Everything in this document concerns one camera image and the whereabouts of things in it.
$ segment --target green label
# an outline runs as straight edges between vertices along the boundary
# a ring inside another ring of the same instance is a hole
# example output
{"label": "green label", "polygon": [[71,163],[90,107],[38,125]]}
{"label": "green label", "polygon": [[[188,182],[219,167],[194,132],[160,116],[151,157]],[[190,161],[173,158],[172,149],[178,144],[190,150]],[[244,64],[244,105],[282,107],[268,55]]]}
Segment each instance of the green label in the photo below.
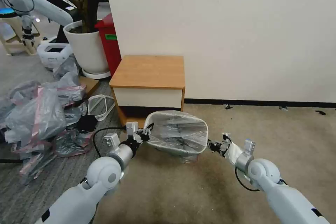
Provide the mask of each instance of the green label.
{"label": "green label", "polygon": [[115,34],[105,34],[106,40],[117,40],[117,35]]}

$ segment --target white plastic container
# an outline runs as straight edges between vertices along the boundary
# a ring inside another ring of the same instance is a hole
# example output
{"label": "white plastic container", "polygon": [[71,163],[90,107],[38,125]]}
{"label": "white plastic container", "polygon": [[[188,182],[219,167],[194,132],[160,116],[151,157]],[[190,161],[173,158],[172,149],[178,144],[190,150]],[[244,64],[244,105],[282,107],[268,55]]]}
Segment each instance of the white plastic container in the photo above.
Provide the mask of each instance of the white plastic container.
{"label": "white plastic container", "polygon": [[60,66],[72,54],[69,44],[42,42],[37,48],[42,64],[49,70]]}

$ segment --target black baseboard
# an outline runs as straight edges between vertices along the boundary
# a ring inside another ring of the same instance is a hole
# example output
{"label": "black baseboard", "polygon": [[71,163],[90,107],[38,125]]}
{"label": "black baseboard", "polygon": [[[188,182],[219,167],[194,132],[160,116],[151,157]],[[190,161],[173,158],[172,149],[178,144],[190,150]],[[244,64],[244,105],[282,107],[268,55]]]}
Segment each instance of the black baseboard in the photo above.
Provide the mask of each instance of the black baseboard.
{"label": "black baseboard", "polygon": [[336,103],[303,102],[303,101],[256,101],[256,100],[216,100],[216,99],[184,99],[189,104],[214,104],[214,105],[248,105],[248,106],[276,106],[276,107],[324,107],[336,108]]}

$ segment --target plastic bag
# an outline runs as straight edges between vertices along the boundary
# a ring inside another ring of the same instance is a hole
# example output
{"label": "plastic bag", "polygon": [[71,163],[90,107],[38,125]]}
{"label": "plastic bag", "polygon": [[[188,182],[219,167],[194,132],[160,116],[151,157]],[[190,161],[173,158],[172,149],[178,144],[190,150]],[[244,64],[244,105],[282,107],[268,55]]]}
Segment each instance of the plastic bag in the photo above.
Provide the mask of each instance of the plastic bag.
{"label": "plastic bag", "polygon": [[145,121],[146,128],[154,123],[148,144],[178,155],[185,162],[195,160],[208,144],[208,126],[202,119],[180,111],[157,111]]}
{"label": "plastic bag", "polygon": [[20,146],[26,146],[32,138],[35,112],[37,109],[36,98],[28,103],[16,106],[7,116],[5,124],[10,130],[5,132],[8,143],[21,141]]}
{"label": "plastic bag", "polygon": [[28,184],[36,179],[42,172],[43,168],[56,158],[56,155],[48,150],[44,153],[32,154],[30,159],[23,162],[23,168],[20,170],[21,182]]}
{"label": "plastic bag", "polygon": [[19,142],[13,152],[43,151],[50,143],[43,141],[62,132],[66,121],[56,89],[38,88],[38,95],[25,105],[17,106],[6,118],[10,130],[5,132],[7,142]]}
{"label": "plastic bag", "polygon": [[66,81],[62,83],[49,82],[49,83],[44,83],[42,87],[49,88],[49,89],[56,88],[57,96],[62,104],[62,107],[67,107],[71,104],[74,104],[76,101],[80,101],[84,98],[85,90],[86,90],[85,86],[63,86],[65,85],[65,83]]}
{"label": "plastic bag", "polygon": [[14,108],[15,104],[12,103],[8,98],[6,97],[0,98],[0,129],[5,126],[4,125],[5,119]]}
{"label": "plastic bag", "polygon": [[40,82],[35,80],[23,82],[9,91],[8,99],[15,105],[26,104],[33,98],[36,98],[39,85]]}
{"label": "plastic bag", "polygon": [[88,112],[88,108],[86,103],[82,103],[78,107],[72,107],[64,110],[66,125],[70,126],[79,121],[81,116],[86,115]]}
{"label": "plastic bag", "polygon": [[79,77],[76,73],[68,72],[59,81],[58,87],[63,88],[67,86],[80,86]]}
{"label": "plastic bag", "polygon": [[53,140],[54,153],[60,157],[76,156],[87,153],[93,132],[79,133],[77,129],[63,131]]}
{"label": "plastic bag", "polygon": [[59,67],[52,70],[54,78],[60,80],[66,73],[71,72],[75,75],[79,73],[79,65],[74,55],[70,55]]}
{"label": "plastic bag", "polygon": [[32,140],[37,142],[53,137],[66,127],[63,108],[56,89],[39,87]]}

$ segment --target potted plant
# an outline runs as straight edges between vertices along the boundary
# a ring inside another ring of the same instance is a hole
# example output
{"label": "potted plant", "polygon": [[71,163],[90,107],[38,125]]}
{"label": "potted plant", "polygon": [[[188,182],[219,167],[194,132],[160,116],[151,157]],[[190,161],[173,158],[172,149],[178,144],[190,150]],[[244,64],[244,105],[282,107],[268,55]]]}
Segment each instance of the potted plant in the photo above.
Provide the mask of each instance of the potted plant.
{"label": "potted plant", "polygon": [[78,10],[81,21],[63,28],[73,53],[86,77],[100,79],[110,76],[102,41],[95,28],[99,0],[68,0]]}

